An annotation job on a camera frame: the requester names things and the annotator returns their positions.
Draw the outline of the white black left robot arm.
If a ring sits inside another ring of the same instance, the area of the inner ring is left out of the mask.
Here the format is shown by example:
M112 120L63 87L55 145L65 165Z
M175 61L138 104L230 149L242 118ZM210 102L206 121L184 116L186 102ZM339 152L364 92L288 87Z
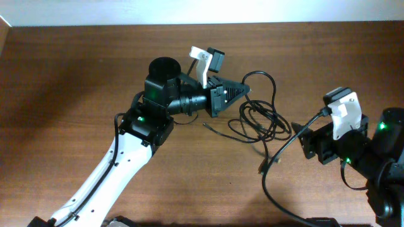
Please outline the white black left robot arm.
M114 140L85 183L49 220L36 216L30 226L101 226L126 185L145 166L174 128L173 116L206 110L216 117L250 87L218 76L201 83L170 57L153 60L145 89L129 110L114 117Z

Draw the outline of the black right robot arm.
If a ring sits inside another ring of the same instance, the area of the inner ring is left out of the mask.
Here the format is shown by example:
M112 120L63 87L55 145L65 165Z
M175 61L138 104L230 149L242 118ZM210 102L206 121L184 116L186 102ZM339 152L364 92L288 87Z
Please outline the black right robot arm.
M340 173L350 165L366 178L362 190L380 226L403 226L403 109L383 110L372 138L369 119L363 115L358 129L333 139L333 124L318 130L292 123L307 159L317 157L322 165L340 159Z

